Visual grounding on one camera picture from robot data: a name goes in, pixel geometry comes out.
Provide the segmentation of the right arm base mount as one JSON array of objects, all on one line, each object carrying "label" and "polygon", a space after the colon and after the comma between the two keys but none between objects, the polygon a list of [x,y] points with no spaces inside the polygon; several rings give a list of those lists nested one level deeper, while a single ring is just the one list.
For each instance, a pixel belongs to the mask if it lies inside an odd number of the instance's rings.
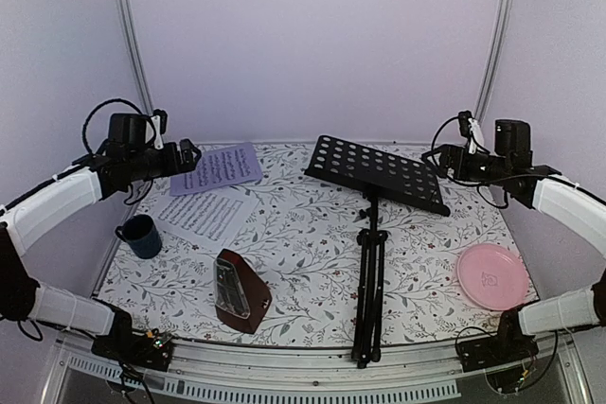
[{"label": "right arm base mount", "polygon": [[499,395],[515,395],[532,384],[539,354],[533,337],[501,331],[491,334],[482,327],[468,326],[457,333],[454,349],[464,372],[494,368],[485,379]]}]

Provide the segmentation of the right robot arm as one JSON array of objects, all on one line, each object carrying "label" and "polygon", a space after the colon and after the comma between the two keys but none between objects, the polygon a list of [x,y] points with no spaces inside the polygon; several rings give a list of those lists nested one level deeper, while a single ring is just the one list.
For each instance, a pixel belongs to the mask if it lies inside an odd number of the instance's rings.
[{"label": "right robot arm", "polygon": [[[505,196],[547,215],[605,254],[605,201],[555,168],[532,163],[530,125],[522,120],[495,121],[494,152],[481,142],[478,122],[461,112],[444,122],[458,123],[464,146],[432,143],[421,161],[436,174],[461,186],[498,186]],[[526,347],[526,337],[548,331],[605,326],[605,278],[580,290],[509,309],[500,334],[490,341],[496,361],[509,362]]]}]

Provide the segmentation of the purple sheet music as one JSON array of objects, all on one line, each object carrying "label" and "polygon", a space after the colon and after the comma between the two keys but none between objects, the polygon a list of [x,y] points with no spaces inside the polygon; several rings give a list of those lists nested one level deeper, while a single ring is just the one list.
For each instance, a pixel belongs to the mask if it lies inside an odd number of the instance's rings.
[{"label": "purple sheet music", "polygon": [[187,196],[233,186],[258,182],[263,173],[251,143],[205,151],[196,168],[170,178],[169,194]]}]

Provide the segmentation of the black music stand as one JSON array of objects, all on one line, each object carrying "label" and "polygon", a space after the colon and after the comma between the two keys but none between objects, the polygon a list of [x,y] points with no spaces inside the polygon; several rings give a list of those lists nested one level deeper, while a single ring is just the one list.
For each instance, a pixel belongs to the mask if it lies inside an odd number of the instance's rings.
[{"label": "black music stand", "polygon": [[358,306],[351,359],[360,369],[382,357],[385,246],[389,233],[380,227],[380,201],[401,203],[448,217],[436,173],[427,165],[390,152],[329,135],[318,137],[309,177],[359,191],[369,207],[360,211],[368,226],[360,230]]}]

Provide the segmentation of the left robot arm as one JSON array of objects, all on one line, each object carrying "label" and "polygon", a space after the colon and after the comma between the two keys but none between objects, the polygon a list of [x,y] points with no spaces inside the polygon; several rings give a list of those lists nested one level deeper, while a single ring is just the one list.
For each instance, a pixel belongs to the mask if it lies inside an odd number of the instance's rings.
[{"label": "left robot arm", "polygon": [[70,167],[1,208],[1,317],[35,321],[103,337],[120,360],[133,360],[141,342],[129,313],[31,277],[22,262],[41,237],[81,209],[128,192],[135,183],[189,173],[202,153],[188,139],[167,142],[165,111],[137,107],[114,113],[98,149],[85,148]]}]

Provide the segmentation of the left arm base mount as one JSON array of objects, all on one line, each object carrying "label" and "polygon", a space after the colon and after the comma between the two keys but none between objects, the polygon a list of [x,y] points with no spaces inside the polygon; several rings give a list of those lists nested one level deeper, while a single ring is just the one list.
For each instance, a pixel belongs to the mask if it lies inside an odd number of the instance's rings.
[{"label": "left arm base mount", "polygon": [[108,360],[167,372],[173,348],[172,334],[168,331],[155,328],[135,332],[129,325],[116,325],[107,335],[96,336],[91,352]]}]

